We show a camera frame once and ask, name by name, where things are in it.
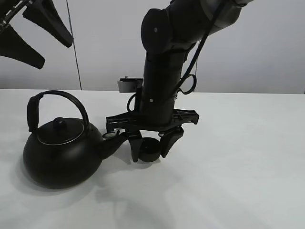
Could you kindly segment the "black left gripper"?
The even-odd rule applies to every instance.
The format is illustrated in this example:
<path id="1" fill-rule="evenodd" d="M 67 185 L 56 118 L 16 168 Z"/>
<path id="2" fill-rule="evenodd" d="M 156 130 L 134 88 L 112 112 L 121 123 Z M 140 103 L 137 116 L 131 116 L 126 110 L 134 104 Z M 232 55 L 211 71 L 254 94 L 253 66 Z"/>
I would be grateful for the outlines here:
<path id="1" fill-rule="evenodd" d="M 71 47 L 73 36 L 61 20 L 52 0 L 1 0 L 0 1 L 0 55 L 23 62 L 37 69 L 45 59 L 29 46 L 9 22 L 25 6 L 23 17 L 43 28 L 61 44 Z"/>

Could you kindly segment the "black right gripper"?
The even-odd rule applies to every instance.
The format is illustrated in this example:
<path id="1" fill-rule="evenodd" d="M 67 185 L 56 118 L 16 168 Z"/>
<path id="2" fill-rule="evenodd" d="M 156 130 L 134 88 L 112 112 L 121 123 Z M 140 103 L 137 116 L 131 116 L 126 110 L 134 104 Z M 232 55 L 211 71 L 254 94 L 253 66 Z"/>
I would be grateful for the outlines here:
<path id="1" fill-rule="evenodd" d="M 165 132 L 161 137 L 161 156 L 166 158 L 172 146 L 184 135 L 179 127 L 185 123 L 198 124 L 199 115 L 195 110 L 175 109 L 176 97 L 164 101 L 144 100 L 142 94 L 133 94 L 126 112 L 106 117 L 106 130 Z M 125 132 L 131 147 L 133 162 L 138 162 L 143 137 L 140 132 Z"/>

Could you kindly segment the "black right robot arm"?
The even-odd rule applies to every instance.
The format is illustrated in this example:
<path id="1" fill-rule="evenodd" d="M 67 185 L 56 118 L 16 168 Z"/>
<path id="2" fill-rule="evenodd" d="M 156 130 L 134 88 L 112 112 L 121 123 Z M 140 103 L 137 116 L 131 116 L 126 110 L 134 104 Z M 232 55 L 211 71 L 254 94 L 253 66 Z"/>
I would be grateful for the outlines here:
<path id="1" fill-rule="evenodd" d="M 165 9 L 150 9 L 141 25 L 146 50 L 142 78 L 123 77 L 120 93 L 131 93 L 134 108 L 106 118 L 109 134 L 124 130 L 134 162 L 166 157 L 185 123 L 197 124 L 194 110 L 175 109 L 182 84 L 191 73 L 207 37 L 234 24 L 246 0 L 172 0 Z"/>

